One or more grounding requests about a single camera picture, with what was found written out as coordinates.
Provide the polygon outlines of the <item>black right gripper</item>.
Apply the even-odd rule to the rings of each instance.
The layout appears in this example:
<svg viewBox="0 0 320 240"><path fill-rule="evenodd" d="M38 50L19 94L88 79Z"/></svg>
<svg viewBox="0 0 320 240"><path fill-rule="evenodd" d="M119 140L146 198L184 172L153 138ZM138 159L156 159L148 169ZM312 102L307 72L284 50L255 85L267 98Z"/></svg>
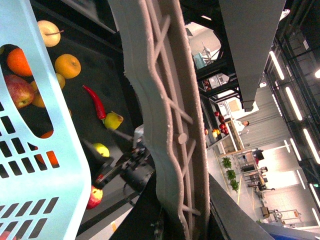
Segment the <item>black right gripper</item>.
<svg viewBox="0 0 320 240"><path fill-rule="evenodd" d="M134 139L116 129L111 129L111 132L128 142L132 142ZM93 177L93 185L98 189L103 189L115 177L119 176L135 192L141 193L155 172L153 158L145 147L137 147L132 151L125 152L114 166L111 166L113 163L111 154L110 157L103 157L94 148L93 143L86 139L82 139L82 149L90 167L101 166Z"/></svg>

